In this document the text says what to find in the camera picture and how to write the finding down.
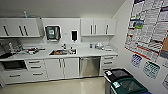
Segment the ceiling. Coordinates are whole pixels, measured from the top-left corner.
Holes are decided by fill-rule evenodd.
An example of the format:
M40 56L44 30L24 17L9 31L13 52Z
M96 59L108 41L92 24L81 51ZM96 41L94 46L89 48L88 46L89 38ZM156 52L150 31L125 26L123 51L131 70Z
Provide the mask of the ceiling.
M0 17L111 18L125 0L0 0Z

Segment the countertop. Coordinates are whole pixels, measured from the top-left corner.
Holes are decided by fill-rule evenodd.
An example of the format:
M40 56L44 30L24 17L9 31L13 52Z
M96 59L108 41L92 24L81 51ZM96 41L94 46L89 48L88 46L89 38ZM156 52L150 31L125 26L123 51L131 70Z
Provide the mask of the countertop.
M76 54L70 55L49 55L52 50L55 49L46 49L40 50L36 54L15 54L6 59L0 59L0 61L11 61L11 60L32 60L32 59L51 59L51 58L68 58L68 57L87 57L87 56L106 56L106 55L118 55L115 51L105 51L91 48L77 48Z

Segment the paper towel dispenser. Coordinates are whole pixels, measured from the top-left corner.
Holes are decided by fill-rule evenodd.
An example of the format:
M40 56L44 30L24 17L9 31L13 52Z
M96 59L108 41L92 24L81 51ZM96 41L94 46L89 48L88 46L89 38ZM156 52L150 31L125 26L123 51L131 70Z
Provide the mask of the paper towel dispenser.
M47 40L55 40L58 41L61 38L61 31L60 26L47 26L46 29L46 35Z

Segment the drawer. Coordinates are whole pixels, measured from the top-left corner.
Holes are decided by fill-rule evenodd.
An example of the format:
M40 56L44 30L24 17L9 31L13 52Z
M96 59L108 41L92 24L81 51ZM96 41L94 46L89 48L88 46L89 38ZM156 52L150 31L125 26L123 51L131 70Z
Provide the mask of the drawer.
M26 82L48 81L46 71L28 72L27 75L24 75L24 79Z
M44 60L25 60L26 64L44 64Z
M100 61L100 66L114 66L116 60Z
M44 64L27 64L27 70L28 71L42 71L42 70L46 70L45 65Z
M39 72L10 72L1 74L5 84L48 81L46 71Z
M2 73L1 77L5 84L24 82L24 77L22 76L22 73Z
M114 66L102 66L100 67L99 76L104 76L104 72L109 69L114 69Z
M114 60L116 59L117 56L102 56L101 60L102 61L109 61L109 60Z

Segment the bulletin board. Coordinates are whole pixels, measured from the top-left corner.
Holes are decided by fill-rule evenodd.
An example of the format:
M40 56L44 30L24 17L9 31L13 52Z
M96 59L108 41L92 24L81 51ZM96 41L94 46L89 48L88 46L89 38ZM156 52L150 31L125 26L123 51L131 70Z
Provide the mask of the bulletin board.
M168 0L134 0L125 48L153 62L161 51L168 58L167 35Z

